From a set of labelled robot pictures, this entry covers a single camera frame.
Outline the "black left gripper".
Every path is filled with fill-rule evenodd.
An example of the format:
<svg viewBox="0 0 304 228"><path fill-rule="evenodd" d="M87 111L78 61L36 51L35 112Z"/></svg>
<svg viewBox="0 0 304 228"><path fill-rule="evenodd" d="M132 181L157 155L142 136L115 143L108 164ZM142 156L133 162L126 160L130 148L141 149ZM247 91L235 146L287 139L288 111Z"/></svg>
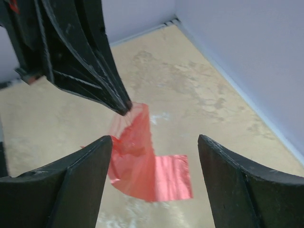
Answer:
<svg viewBox="0 0 304 228"><path fill-rule="evenodd" d="M2 0L0 25L8 33L27 84L42 76L57 88L115 110L114 94L79 16L79 0Z"/></svg>

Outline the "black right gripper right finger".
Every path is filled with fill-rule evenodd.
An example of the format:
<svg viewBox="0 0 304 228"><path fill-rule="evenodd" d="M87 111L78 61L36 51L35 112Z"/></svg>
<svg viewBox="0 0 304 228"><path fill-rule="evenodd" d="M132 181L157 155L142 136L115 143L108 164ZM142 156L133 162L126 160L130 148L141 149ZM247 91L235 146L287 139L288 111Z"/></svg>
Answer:
<svg viewBox="0 0 304 228"><path fill-rule="evenodd" d="M215 227L302 228L304 179L200 135L198 150Z"/></svg>

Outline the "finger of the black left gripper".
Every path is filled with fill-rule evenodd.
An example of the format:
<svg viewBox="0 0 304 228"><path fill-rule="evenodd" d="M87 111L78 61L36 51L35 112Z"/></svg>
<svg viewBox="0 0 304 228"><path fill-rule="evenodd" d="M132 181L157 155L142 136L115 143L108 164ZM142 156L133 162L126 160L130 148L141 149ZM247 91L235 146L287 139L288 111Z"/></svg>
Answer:
<svg viewBox="0 0 304 228"><path fill-rule="evenodd" d="M78 4L79 16L83 17L80 21L84 23L82 28L86 38L104 70L103 75L108 80L107 85L114 93L112 98L114 98L115 110L128 112L132 108L132 102L119 76L110 49L105 31L102 2L100 0L80 0Z"/></svg>

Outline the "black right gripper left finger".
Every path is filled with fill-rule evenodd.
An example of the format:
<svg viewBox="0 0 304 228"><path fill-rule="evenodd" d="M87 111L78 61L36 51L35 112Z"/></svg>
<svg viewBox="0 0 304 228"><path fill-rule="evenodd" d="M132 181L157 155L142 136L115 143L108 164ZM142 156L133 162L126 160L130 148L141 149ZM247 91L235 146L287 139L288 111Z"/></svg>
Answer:
<svg viewBox="0 0 304 228"><path fill-rule="evenodd" d="M43 167L1 177L1 227L95 227L111 152L107 135Z"/></svg>

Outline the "red plastic trash bag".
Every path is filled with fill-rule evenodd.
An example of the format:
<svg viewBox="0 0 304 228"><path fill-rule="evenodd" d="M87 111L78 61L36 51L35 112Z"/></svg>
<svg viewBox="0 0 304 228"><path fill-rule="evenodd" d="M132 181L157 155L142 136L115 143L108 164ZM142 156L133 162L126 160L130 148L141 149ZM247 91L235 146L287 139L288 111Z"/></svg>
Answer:
<svg viewBox="0 0 304 228"><path fill-rule="evenodd" d="M125 116L115 115L109 134L113 145L108 177L113 187L147 202L193 198L187 156L154 152L147 104L133 103Z"/></svg>

